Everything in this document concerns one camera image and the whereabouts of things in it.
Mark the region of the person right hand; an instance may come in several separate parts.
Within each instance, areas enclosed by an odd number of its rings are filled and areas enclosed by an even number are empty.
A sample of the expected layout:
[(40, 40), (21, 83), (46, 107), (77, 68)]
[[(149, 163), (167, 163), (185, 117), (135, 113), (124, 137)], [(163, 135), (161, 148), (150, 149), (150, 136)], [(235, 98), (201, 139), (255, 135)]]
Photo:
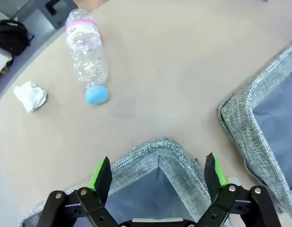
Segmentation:
[(89, 12), (94, 11), (108, 0), (74, 0), (74, 3), (78, 6), (79, 9), (83, 9)]

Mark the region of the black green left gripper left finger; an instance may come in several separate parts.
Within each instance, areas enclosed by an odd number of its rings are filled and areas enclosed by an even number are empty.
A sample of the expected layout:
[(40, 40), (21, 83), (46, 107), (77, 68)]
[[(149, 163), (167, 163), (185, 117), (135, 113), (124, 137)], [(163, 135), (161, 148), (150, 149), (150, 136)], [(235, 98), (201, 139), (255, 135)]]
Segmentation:
[(93, 227), (117, 227), (118, 223), (105, 208), (112, 171), (108, 157), (101, 159), (88, 187), (70, 194), (52, 191), (38, 221), (39, 227), (72, 227), (78, 218), (87, 218)]

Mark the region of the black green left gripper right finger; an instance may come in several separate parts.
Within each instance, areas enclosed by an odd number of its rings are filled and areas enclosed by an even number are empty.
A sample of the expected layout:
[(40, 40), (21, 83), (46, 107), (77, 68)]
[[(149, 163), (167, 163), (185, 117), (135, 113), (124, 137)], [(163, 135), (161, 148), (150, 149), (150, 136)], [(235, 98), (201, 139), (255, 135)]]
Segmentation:
[(206, 157), (204, 179), (212, 204), (198, 220), (197, 227), (221, 227), (229, 214), (240, 215), (247, 227), (281, 226), (268, 190), (261, 185), (246, 190), (229, 183), (212, 153)]

